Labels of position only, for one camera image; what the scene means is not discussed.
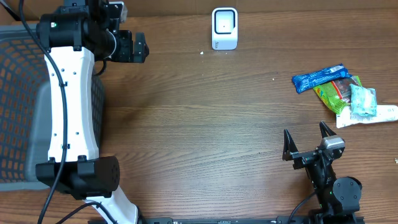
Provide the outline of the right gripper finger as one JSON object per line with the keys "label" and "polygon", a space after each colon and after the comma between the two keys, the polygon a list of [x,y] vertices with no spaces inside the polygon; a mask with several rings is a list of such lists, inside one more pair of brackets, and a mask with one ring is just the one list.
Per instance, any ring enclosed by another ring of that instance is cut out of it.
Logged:
{"label": "right gripper finger", "polygon": [[282,154],[282,159],[284,161],[290,161],[293,160],[298,154],[299,151],[294,143],[294,140],[292,139],[289,130],[284,129],[284,148],[283,148],[283,154]]}
{"label": "right gripper finger", "polygon": [[331,130],[324,121],[321,121],[319,123],[319,126],[322,138],[336,135],[336,133],[333,130]]}

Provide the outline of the green snack bag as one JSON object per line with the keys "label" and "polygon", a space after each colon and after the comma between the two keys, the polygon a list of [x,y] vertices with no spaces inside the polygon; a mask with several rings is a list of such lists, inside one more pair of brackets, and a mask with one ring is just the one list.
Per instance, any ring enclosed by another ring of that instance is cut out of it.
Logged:
{"label": "green snack bag", "polygon": [[328,109],[335,114],[341,114],[351,103],[351,84],[362,86],[359,77],[352,76],[315,86],[313,90]]}

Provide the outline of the teal snack packet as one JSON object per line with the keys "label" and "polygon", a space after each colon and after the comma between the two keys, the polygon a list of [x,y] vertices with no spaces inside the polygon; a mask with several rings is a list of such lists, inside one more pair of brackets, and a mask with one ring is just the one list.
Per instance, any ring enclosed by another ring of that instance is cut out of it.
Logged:
{"label": "teal snack packet", "polygon": [[377,98],[376,90],[354,84],[351,87],[351,114],[358,116],[376,116]]}

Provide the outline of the blue snack packet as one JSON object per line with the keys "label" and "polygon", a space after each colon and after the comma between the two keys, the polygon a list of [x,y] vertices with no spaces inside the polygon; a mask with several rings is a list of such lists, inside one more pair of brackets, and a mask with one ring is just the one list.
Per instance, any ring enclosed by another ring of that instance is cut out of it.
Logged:
{"label": "blue snack packet", "polygon": [[341,63],[331,67],[323,68],[316,72],[296,75],[292,77],[292,83],[298,94],[303,93],[313,87],[324,83],[337,80],[340,78],[350,78],[352,75],[348,69]]}

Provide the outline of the white cosmetic tube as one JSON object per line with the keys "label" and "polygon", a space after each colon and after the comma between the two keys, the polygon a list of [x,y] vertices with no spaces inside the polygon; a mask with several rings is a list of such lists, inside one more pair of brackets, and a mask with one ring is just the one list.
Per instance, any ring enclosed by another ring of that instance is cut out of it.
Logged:
{"label": "white cosmetic tube", "polygon": [[372,124],[397,121],[396,105],[377,105],[376,116],[360,116],[351,112],[351,107],[346,106],[343,111],[336,115],[336,127],[344,128],[354,124]]}

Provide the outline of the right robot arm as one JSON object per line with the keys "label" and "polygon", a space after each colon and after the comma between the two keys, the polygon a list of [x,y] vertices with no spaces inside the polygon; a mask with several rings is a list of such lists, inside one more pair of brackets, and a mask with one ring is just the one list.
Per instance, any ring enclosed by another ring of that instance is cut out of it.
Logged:
{"label": "right robot arm", "polygon": [[[320,122],[322,140],[312,151],[299,152],[292,136],[284,130],[282,159],[293,161],[293,168],[305,169],[312,183],[313,193],[303,199],[291,212],[285,223],[364,223],[357,217],[362,183],[354,177],[337,178],[333,161],[339,159],[345,150],[345,140],[332,131],[325,122]],[[316,196],[320,208],[308,212],[307,216],[296,217],[298,209]]]}

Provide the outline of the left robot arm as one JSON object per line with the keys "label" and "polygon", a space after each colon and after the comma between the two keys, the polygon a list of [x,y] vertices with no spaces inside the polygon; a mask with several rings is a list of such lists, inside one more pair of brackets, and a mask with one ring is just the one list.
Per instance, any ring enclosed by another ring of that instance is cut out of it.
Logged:
{"label": "left robot arm", "polygon": [[52,192],[93,207],[106,223],[143,223],[138,207],[120,187],[119,162],[100,156],[94,132],[92,84],[97,61],[142,63],[149,55],[142,32],[120,29],[122,1],[65,1],[41,16],[35,41],[50,80],[52,136],[38,180]]}

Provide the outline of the white barcode scanner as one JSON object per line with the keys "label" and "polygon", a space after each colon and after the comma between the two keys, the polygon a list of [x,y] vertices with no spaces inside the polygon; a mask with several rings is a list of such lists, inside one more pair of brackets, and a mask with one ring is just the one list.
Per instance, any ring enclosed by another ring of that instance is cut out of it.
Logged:
{"label": "white barcode scanner", "polygon": [[217,7],[211,14],[213,50],[234,50],[238,45],[238,12],[233,7]]}

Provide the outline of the grey plastic shopping basket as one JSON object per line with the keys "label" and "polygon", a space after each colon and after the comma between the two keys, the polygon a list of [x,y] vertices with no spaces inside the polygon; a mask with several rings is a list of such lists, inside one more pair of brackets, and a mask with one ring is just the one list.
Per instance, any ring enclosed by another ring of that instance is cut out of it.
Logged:
{"label": "grey plastic shopping basket", "polygon": [[[92,84],[99,147],[104,86]],[[1,190],[49,188],[35,174],[47,162],[52,136],[50,80],[42,51],[22,26],[1,27]]]}

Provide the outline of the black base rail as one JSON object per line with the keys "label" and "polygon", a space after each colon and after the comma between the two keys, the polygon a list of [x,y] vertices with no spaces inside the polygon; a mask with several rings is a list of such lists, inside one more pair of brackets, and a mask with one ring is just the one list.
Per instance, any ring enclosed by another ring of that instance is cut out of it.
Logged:
{"label": "black base rail", "polygon": [[138,224],[310,224],[313,223],[305,216],[293,217],[288,222],[288,216],[265,219],[172,219],[172,218],[140,218]]}

